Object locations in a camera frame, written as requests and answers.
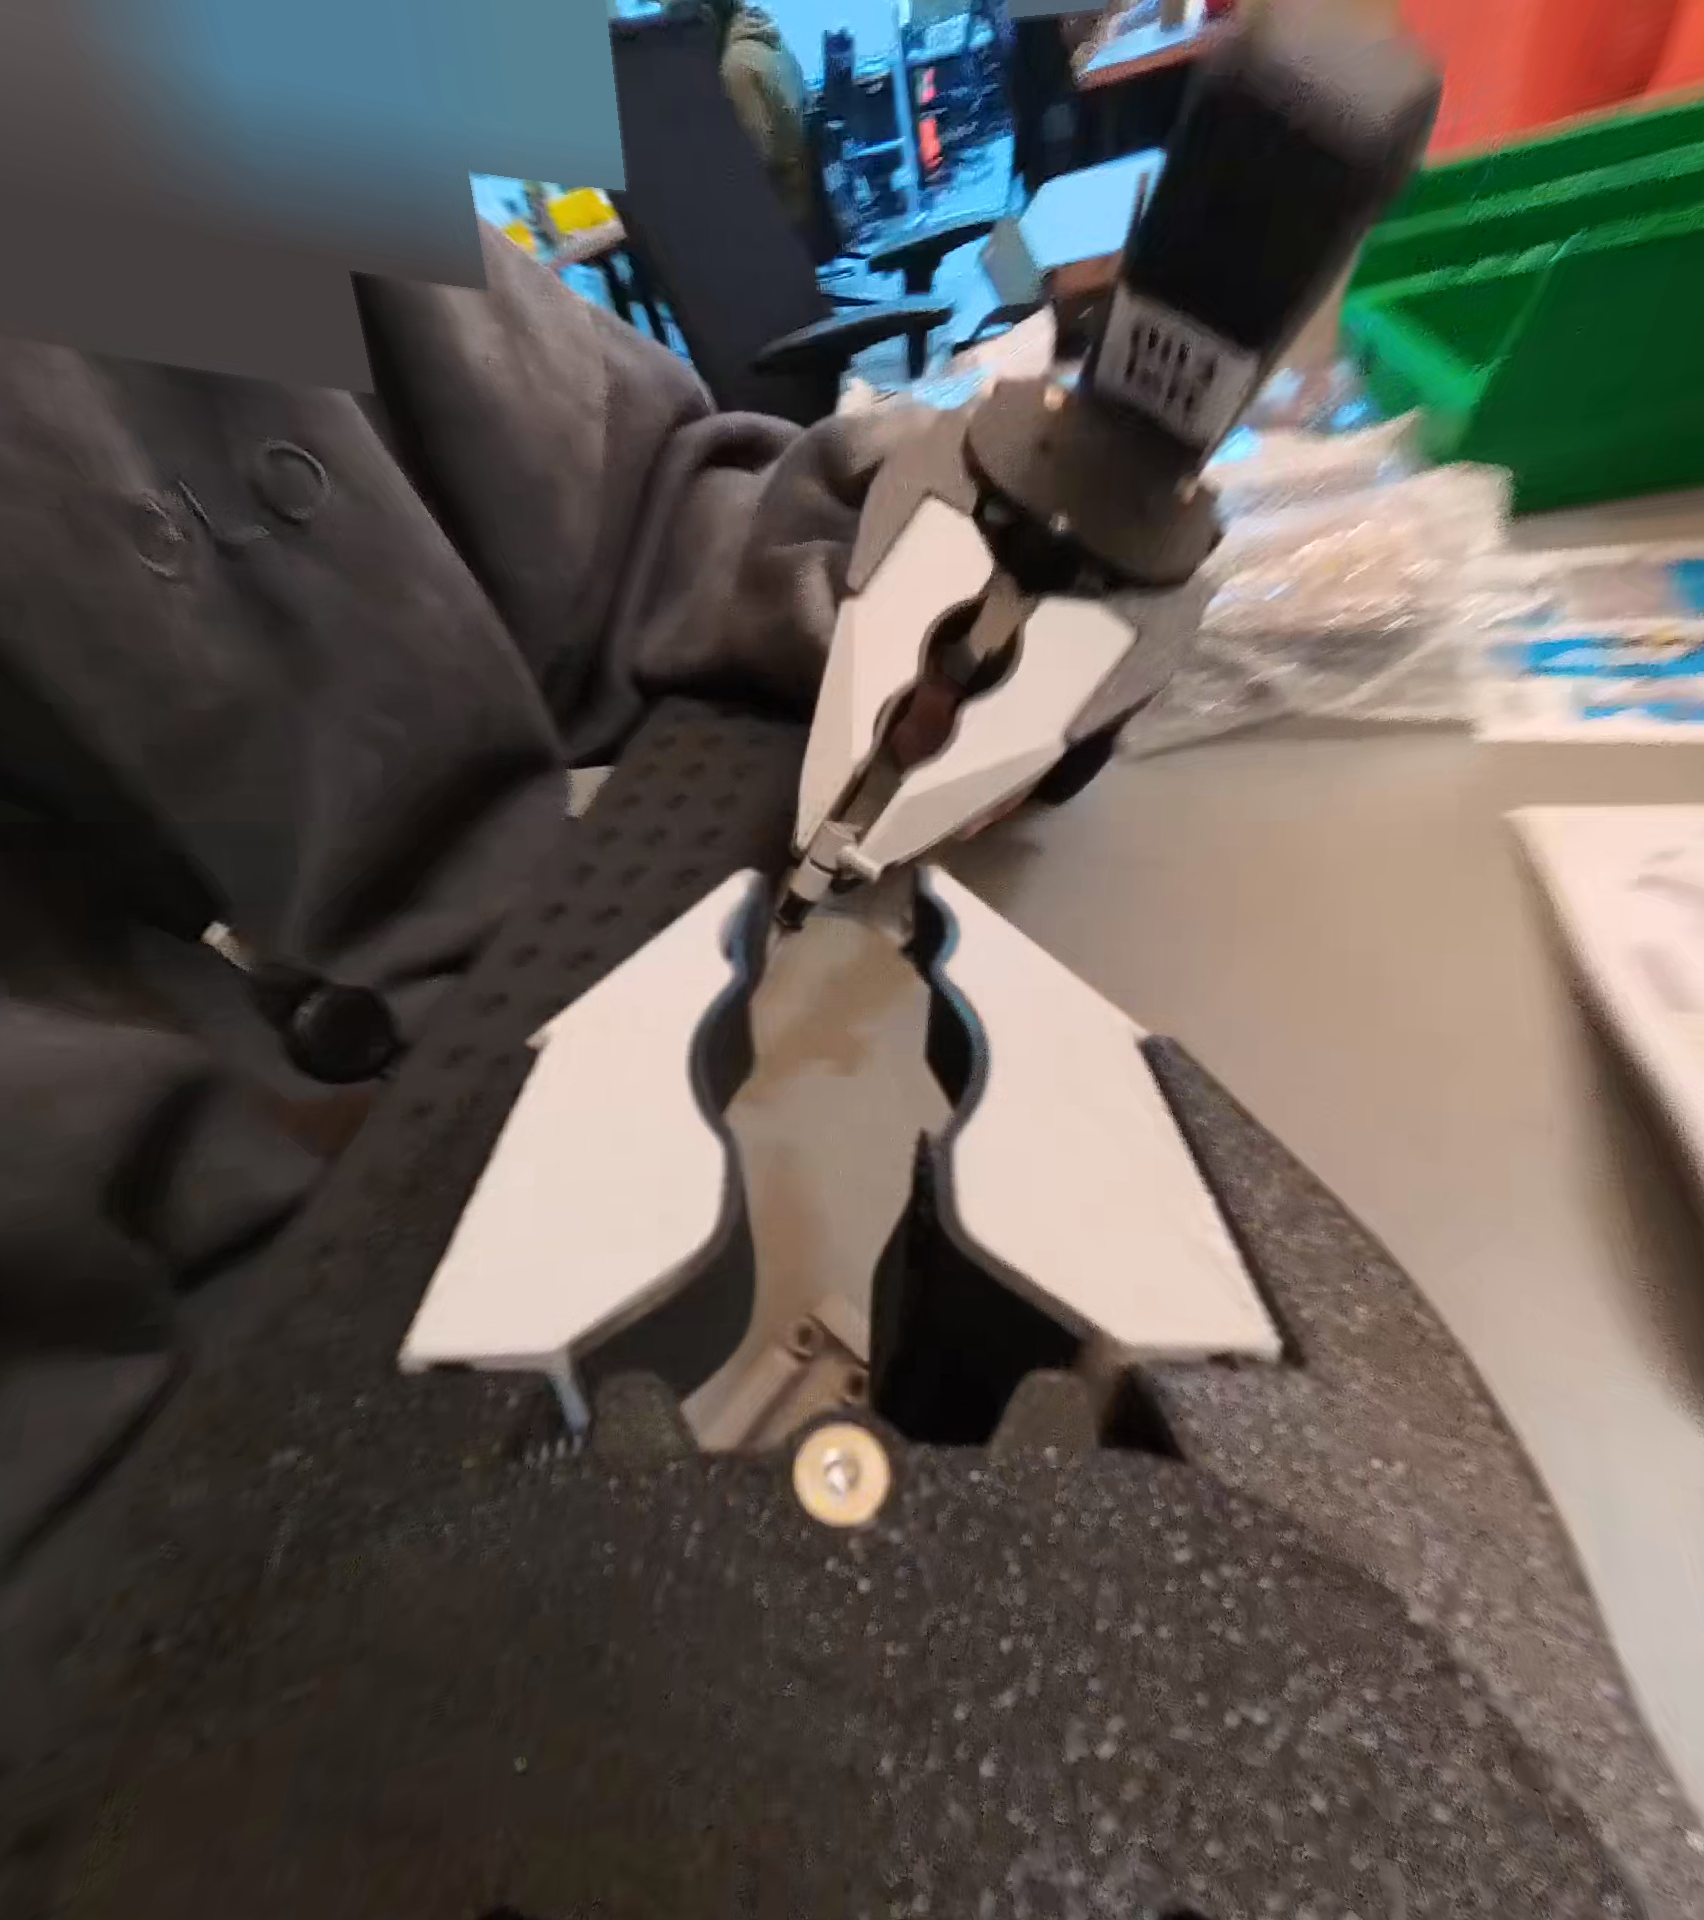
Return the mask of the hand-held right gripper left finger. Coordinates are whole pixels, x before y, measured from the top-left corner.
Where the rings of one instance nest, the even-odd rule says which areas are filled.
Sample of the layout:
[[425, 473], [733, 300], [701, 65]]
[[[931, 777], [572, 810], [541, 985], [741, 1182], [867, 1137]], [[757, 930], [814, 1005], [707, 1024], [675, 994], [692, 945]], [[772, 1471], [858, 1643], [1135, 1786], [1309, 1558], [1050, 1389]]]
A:
[[567, 1427], [624, 1375], [694, 1396], [753, 1315], [739, 1149], [765, 876], [737, 870], [530, 1041], [528, 1076], [397, 1347], [405, 1376], [536, 1376]]

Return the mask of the grey panel with holes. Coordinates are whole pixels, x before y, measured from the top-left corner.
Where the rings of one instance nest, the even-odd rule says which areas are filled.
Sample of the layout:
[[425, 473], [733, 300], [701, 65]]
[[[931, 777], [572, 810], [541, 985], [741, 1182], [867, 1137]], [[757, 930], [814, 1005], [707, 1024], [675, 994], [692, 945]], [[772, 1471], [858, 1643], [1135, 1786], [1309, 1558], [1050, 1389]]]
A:
[[817, 1424], [861, 1418], [870, 1342], [867, 1303], [838, 1292], [747, 1336], [739, 1354], [682, 1405], [696, 1448], [709, 1457], [776, 1454]]

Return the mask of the blue sticker sheet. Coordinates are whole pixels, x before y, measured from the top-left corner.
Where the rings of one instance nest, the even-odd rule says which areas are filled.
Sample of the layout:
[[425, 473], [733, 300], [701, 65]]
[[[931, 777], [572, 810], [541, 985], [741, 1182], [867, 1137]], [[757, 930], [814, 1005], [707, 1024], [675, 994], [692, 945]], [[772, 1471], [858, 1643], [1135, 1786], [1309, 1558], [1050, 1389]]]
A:
[[1704, 543], [1505, 552], [1464, 617], [1478, 741], [1704, 746]]

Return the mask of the black office chair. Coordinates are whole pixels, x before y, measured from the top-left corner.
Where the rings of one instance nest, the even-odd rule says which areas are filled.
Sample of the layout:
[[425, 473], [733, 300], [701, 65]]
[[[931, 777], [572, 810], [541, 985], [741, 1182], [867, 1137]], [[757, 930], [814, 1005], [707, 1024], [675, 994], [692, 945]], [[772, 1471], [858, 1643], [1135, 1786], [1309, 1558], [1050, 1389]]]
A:
[[929, 296], [835, 308], [720, 85], [692, 9], [609, 24], [626, 251], [661, 295], [718, 408], [808, 426], [867, 349], [927, 344], [953, 306]]

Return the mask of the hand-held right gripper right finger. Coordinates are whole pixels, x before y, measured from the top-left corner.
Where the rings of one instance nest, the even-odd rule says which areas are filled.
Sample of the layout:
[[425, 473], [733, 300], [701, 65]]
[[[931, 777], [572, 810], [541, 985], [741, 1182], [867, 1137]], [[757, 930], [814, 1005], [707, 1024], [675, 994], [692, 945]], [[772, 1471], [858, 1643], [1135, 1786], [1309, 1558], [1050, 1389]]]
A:
[[1282, 1366], [1285, 1333], [1176, 1115], [1162, 1045], [940, 869], [906, 945], [948, 1116], [914, 1144], [870, 1287], [867, 1402], [983, 1444], [1026, 1381], [1084, 1383], [1100, 1438], [1144, 1375]]

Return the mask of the orange plastic case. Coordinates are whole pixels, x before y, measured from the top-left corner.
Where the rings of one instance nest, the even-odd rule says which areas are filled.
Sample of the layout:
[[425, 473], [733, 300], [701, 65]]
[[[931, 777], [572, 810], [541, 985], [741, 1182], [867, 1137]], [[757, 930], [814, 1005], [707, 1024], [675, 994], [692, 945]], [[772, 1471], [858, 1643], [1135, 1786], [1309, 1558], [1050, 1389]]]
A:
[[1441, 73], [1437, 160], [1704, 95], [1704, 3], [1399, 3], [1393, 13]]

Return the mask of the green plastic bins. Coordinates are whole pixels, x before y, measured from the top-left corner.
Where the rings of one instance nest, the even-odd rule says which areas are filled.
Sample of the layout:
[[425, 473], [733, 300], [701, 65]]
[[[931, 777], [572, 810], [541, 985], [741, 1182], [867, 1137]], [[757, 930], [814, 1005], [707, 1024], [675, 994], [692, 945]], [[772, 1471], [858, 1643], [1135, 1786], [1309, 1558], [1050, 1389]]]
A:
[[1376, 410], [1519, 516], [1704, 491], [1704, 95], [1428, 165], [1342, 311]]

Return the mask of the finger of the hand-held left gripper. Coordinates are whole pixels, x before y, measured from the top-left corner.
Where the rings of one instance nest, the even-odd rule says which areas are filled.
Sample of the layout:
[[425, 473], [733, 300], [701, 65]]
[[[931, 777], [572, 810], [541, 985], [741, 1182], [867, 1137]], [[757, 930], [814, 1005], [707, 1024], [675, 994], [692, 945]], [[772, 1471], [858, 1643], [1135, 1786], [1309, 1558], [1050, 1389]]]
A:
[[917, 681], [940, 621], [974, 605], [994, 556], [974, 519], [927, 496], [841, 602], [815, 694], [797, 778], [792, 856], [817, 829], [867, 760], [887, 709]]
[[1051, 596], [1026, 617], [1006, 674], [957, 704], [944, 745], [898, 781], [856, 841], [856, 876], [882, 879], [1019, 803], [1135, 647], [1104, 602]]

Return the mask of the person's grey sweater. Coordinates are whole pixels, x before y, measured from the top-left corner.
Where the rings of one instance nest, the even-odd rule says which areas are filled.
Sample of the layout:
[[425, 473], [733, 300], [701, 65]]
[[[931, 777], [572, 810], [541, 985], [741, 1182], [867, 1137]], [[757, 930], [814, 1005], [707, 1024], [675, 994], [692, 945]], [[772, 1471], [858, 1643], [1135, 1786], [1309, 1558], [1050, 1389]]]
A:
[[366, 395], [0, 334], [0, 1593], [339, 1121], [201, 929], [411, 1045], [600, 766], [538, 676], [553, 534], [606, 461], [731, 414], [528, 252], [482, 260], [355, 280]]

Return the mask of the crumpled clear plastic wrap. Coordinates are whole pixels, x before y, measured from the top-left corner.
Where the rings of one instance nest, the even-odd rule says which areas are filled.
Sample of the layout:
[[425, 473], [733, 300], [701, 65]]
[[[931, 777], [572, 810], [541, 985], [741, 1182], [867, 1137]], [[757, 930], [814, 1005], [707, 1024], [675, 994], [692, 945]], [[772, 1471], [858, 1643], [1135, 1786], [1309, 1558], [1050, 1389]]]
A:
[[1514, 478], [1426, 443], [1419, 410], [1383, 417], [1344, 367], [1275, 376], [1203, 471], [1222, 527], [1205, 605], [1123, 756], [1278, 722], [1464, 725]]

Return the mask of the grey desk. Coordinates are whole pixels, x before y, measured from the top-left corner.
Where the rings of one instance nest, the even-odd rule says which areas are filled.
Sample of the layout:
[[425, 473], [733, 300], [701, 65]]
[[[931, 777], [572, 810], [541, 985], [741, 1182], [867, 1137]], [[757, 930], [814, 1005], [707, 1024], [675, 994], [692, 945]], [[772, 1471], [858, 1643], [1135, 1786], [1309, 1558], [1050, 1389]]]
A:
[[1704, 805], [1704, 745], [1298, 722], [1106, 774], [959, 881], [1191, 1054], [1305, 1364], [1219, 1476], [1440, 1629], [1704, 1917], [1704, 1186], [1588, 1012], [1510, 822]]

